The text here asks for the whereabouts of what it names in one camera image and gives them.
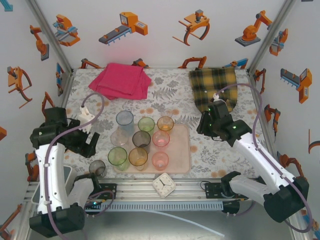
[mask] pink glass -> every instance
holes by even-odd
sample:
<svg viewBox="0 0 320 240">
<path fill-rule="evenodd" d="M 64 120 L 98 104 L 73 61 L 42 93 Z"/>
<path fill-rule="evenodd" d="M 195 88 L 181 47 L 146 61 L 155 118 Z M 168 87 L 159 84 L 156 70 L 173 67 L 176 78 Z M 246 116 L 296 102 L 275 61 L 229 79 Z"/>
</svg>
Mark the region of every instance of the pink glass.
<svg viewBox="0 0 320 240">
<path fill-rule="evenodd" d="M 160 130 L 153 134 L 152 142 L 159 151 L 163 151 L 170 142 L 170 136 L 167 132 Z"/>
<path fill-rule="evenodd" d="M 158 151 L 152 156 L 152 164 L 158 171 L 163 171 L 166 169 L 169 163 L 168 155 L 163 151 Z"/>
</svg>

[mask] clear plastic cup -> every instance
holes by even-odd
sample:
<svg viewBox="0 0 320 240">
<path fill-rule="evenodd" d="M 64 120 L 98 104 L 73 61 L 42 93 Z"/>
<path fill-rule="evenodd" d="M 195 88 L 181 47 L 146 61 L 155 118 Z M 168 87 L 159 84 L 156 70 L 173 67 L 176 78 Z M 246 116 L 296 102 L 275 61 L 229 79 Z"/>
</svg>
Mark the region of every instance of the clear plastic cup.
<svg viewBox="0 0 320 240">
<path fill-rule="evenodd" d="M 105 163 L 101 160 L 94 160 L 89 165 L 89 173 L 95 174 L 98 178 L 104 178 L 107 175 Z"/>
<path fill-rule="evenodd" d="M 156 149 L 159 151 L 164 151 L 170 142 L 170 136 L 166 131 L 157 131 L 152 136 L 152 142 Z"/>
<path fill-rule="evenodd" d="M 129 136 L 135 132 L 134 115 L 132 112 L 124 110 L 119 112 L 115 117 L 116 122 L 122 130 L 125 130 Z"/>
<path fill-rule="evenodd" d="M 157 122 L 157 126 L 160 130 L 170 133 L 174 128 L 175 122 L 169 116 L 162 116 Z"/>
<path fill-rule="evenodd" d="M 137 148 L 143 148 L 147 153 L 150 152 L 151 136 L 146 131 L 137 131 L 132 137 L 132 143 Z"/>
<path fill-rule="evenodd" d="M 136 147 L 129 153 L 129 161 L 138 171 L 143 171 L 148 166 L 148 153 L 145 149 Z"/>
<path fill-rule="evenodd" d="M 165 108 L 163 111 L 160 112 L 161 117 L 169 117 L 171 118 L 173 115 L 173 112 L 169 108 Z"/>
<path fill-rule="evenodd" d="M 151 117 L 143 117 L 138 122 L 138 127 L 141 131 L 146 131 L 150 135 L 154 133 L 155 121 Z"/>
<path fill-rule="evenodd" d="M 125 171 L 130 167 L 127 151 L 119 146 L 110 150 L 108 161 L 120 171 Z"/>
<path fill-rule="evenodd" d="M 163 171 L 168 166 L 169 156 L 163 151 L 158 151 L 153 154 L 151 161 L 155 169 Z"/>
<path fill-rule="evenodd" d="M 122 147 L 129 140 L 128 133 L 120 127 L 115 130 L 110 136 L 111 143 L 116 147 Z"/>
</svg>

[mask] pink towel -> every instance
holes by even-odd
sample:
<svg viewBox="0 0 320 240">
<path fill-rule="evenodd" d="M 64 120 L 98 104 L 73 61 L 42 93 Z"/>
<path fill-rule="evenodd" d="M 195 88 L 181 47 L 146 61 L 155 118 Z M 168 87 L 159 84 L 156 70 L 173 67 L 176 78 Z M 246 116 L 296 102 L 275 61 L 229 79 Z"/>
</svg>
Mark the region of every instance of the pink towel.
<svg viewBox="0 0 320 240">
<path fill-rule="evenodd" d="M 116 98 L 141 100 L 148 96 L 151 79 L 140 66 L 110 63 L 89 88 L 101 93 L 108 99 Z"/>
</svg>

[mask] plaid towel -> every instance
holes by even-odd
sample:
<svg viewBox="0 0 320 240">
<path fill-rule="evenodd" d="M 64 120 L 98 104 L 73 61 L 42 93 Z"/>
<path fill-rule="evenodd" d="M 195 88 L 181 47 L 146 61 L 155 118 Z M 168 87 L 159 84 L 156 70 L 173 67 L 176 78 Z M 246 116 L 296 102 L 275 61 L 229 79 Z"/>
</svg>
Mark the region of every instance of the plaid towel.
<svg viewBox="0 0 320 240">
<path fill-rule="evenodd" d="M 193 90 L 194 103 L 199 111 L 208 111 L 208 105 L 220 89 L 227 85 L 236 84 L 234 67 L 196 69 L 189 72 Z M 226 102 L 231 112 L 237 104 L 238 88 L 231 87 L 219 94 L 219 98 Z"/>
</svg>

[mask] white clock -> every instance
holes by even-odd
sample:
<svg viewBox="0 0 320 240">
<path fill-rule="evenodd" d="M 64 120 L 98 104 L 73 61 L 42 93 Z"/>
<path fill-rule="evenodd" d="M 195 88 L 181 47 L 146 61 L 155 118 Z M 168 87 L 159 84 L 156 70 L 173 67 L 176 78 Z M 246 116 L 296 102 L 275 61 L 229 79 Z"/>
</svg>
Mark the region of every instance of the white clock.
<svg viewBox="0 0 320 240">
<path fill-rule="evenodd" d="M 156 192 L 162 199 L 168 196 L 173 190 L 176 189 L 175 182 L 169 177 L 167 173 L 162 174 L 156 180 L 152 182 L 152 185 Z"/>
</svg>

